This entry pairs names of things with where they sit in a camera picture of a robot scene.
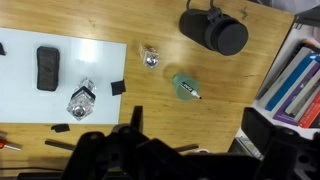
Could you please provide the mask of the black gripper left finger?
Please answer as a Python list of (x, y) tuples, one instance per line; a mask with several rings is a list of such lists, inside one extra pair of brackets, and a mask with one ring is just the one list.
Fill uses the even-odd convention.
[(143, 131), (143, 107), (135, 106), (133, 109), (130, 125), (139, 132)]

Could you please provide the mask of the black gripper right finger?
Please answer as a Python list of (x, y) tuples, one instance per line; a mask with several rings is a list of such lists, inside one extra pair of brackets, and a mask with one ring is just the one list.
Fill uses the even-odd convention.
[(241, 129), (261, 154), (265, 154), (274, 135), (275, 126), (252, 107), (243, 112)]

